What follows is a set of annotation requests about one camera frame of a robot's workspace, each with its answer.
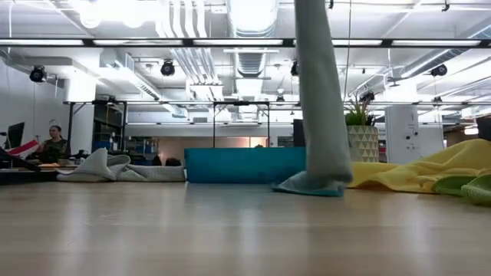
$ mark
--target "green fabric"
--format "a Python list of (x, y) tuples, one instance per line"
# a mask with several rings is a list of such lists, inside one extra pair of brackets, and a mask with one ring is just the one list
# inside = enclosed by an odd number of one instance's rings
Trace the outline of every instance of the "green fabric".
[(462, 186), (462, 193), (473, 204), (491, 206), (491, 175), (477, 177)]
[(438, 180), (433, 191), (441, 195), (461, 196), (476, 205), (491, 206), (491, 175), (448, 176)]

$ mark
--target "computer monitor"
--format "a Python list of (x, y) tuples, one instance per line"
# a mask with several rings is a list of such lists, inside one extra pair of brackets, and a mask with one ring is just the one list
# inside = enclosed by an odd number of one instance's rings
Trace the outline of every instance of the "computer monitor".
[(8, 139), (5, 141), (5, 149), (14, 149), (22, 145), (24, 135), (24, 123), (17, 123), (9, 126), (7, 130)]

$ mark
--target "gray fabric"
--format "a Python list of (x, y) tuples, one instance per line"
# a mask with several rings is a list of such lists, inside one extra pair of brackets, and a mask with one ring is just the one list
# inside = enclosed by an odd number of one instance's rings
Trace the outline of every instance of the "gray fabric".
[(274, 188), (320, 196), (338, 190), (341, 196), (353, 176), (325, 2), (295, 0), (295, 15), (307, 170)]
[(129, 156), (108, 156), (98, 149), (73, 171), (58, 170), (58, 181), (65, 182), (184, 182), (182, 166), (130, 165)]

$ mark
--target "potted plant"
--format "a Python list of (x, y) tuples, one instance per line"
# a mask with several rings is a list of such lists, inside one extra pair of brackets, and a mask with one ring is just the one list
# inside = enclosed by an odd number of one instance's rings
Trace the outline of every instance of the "potted plant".
[(378, 130), (375, 127), (375, 117), (367, 108), (371, 98), (355, 98), (356, 100), (350, 100), (348, 113), (344, 115), (348, 139), (351, 146), (358, 149), (363, 162), (379, 162)]

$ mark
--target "person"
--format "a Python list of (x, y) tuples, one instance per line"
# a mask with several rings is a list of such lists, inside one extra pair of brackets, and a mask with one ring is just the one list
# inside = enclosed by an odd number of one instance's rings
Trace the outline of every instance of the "person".
[(61, 136), (61, 127), (51, 126), (49, 136), (51, 139), (45, 140), (36, 150), (39, 160), (43, 163), (56, 163), (59, 159), (67, 159), (71, 150), (68, 141)]
[(181, 161), (177, 158), (167, 158), (165, 166), (182, 166)]

